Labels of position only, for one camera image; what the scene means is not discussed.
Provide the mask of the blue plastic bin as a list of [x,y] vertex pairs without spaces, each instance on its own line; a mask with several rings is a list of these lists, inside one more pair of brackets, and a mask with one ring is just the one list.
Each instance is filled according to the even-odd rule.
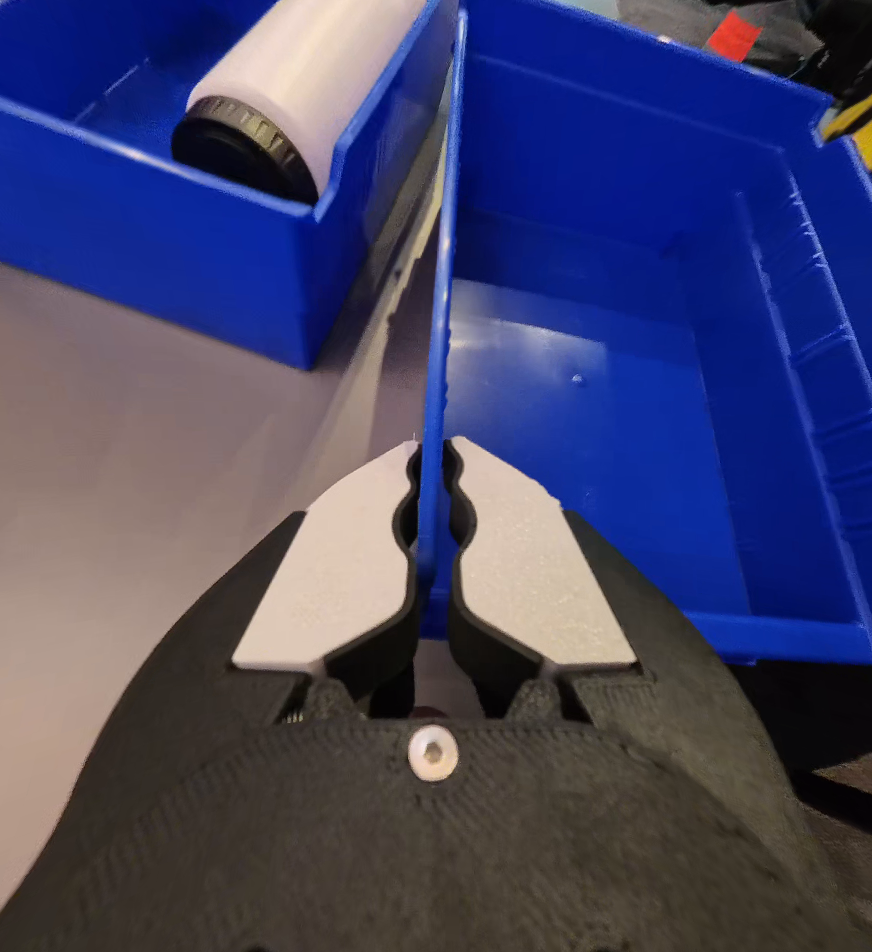
[[171,157],[190,90],[269,5],[0,2],[0,261],[311,368],[425,200],[457,3],[418,14],[314,208]]
[[828,97],[459,13],[427,452],[541,483],[727,660],[872,663],[872,181]]

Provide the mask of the black bottle lid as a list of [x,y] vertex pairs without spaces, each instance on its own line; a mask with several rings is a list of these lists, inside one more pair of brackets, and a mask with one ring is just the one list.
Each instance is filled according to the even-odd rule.
[[267,116],[227,97],[205,96],[171,134],[183,165],[271,196],[313,207],[319,191],[299,150]]

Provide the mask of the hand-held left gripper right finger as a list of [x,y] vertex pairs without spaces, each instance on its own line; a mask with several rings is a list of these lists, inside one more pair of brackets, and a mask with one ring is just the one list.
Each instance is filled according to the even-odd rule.
[[458,546],[446,634],[484,708],[508,708],[529,681],[637,665],[555,496],[464,436],[444,442],[442,476]]

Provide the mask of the white bottle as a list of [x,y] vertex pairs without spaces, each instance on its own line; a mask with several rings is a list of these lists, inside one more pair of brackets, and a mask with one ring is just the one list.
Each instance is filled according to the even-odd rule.
[[281,1],[196,84],[287,135],[319,193],[333,150],[426,6],[423,1]]

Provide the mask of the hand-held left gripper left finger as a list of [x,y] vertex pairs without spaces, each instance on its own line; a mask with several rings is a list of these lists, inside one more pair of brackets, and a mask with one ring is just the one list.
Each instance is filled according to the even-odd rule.
[[354,700],[404,674],[420,637],[421,456],[418,442],[399,443],[298,513],[235,668],[335,680]]

